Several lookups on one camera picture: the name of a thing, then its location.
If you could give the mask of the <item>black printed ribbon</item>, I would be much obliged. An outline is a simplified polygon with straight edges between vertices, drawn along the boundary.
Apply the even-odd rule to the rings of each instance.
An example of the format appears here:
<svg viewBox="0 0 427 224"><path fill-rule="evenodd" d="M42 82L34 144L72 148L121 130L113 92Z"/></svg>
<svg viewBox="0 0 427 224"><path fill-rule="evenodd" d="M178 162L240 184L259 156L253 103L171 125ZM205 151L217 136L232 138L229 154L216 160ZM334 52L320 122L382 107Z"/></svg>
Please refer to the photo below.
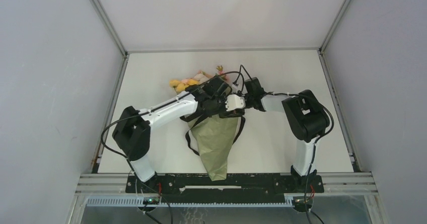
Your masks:
<svg viewBox="0 0 427 224"><path fill-rule="evenodd" d="M232 146L241 136L245 128L246 118L220 118L200 116L196 119L181 120L188 123L189 130L185 133L187 147L201 158L220 158L228 155Z"/></svg>

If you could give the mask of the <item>pink rose stem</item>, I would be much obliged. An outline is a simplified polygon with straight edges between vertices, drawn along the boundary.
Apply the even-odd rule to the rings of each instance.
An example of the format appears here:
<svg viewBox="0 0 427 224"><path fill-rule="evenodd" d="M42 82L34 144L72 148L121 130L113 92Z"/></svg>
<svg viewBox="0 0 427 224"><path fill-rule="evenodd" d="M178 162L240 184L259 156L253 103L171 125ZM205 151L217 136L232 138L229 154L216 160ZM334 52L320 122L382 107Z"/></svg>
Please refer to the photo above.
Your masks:
<svg viewBox="0 0 427 224"><path fill-rule="evenodd" d="M229 77L228 77L227 74L225 74L224 67L222 65L217 65L216 66L216 71L217 71L216 75L221 75L221 79L223 81L225 81L225 82L229 81Z"/></svg>

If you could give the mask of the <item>yellow flower stem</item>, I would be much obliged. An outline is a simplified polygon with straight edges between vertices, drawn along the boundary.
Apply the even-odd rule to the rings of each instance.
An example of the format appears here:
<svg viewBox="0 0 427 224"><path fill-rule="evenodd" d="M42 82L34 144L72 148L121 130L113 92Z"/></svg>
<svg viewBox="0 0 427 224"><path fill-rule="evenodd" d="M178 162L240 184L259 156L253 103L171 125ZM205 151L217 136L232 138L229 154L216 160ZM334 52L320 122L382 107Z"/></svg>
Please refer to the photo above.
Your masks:
<svg viewBox="0 0 427 224"><path fill-rule="evenodd" d="M193 78L187 78L182 80L170 80L169 86L174 89L176 93L181 93L185 91L186 88L193 85L199 85L199 81Z"/></svg>

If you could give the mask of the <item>green orange wrapping paper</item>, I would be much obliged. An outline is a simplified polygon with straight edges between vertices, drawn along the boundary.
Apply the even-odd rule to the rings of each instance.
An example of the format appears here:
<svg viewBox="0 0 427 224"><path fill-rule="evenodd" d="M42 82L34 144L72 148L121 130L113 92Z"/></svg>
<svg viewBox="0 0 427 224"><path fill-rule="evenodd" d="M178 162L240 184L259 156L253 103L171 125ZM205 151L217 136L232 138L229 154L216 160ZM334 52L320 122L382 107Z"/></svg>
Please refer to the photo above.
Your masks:
<svg viewBox="0 0 427 224"><path fill-rule="evenodd" d="M195 151L211 181L227 178L228 156L240 127L240 118L220 118L218 115L208 117L199 124L196 119L188 122Z"/></svg>

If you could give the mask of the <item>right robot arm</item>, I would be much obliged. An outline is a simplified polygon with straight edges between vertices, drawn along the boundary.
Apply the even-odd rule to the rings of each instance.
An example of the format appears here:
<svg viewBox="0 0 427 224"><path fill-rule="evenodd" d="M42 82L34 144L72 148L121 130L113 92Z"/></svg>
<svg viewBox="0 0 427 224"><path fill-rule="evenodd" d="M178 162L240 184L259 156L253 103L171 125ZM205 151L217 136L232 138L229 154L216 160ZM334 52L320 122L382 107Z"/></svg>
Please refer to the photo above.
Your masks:
<svg viewBox="0 0 427 224"><path fill-rule="evenodd" d="M247 108L286 115L291 132L297 139L296 157L291 166L291 185L298 192L305 191L317 173L314 162L318 142L334 127L330 111L311 90L300 93L267 92L258 78L246 80L244 86L247 90Z"/></svg>

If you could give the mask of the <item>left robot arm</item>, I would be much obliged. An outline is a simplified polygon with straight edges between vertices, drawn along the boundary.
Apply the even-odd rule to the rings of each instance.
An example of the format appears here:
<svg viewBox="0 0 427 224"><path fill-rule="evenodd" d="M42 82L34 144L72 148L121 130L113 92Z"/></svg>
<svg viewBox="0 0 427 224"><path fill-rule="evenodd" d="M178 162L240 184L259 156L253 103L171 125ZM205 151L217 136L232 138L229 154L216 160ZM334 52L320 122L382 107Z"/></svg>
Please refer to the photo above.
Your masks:
<svg viewBox="0 0 427 224"><path fill-rule="evenodd" d="M232 140L236 142L245 126L245 107L242 91L234 92L220 76L215 76L204 83L186 87L174 98L155 107L125 108L119 120L105 127L102 134L114 127L112 137L121 150L118 154L126 159L138 178L138 186L145 192L152 192L158 184L157 172L148 158L152 131L178 118L193 121L194 127L213 116L240 118L240 126Z"/></svg>

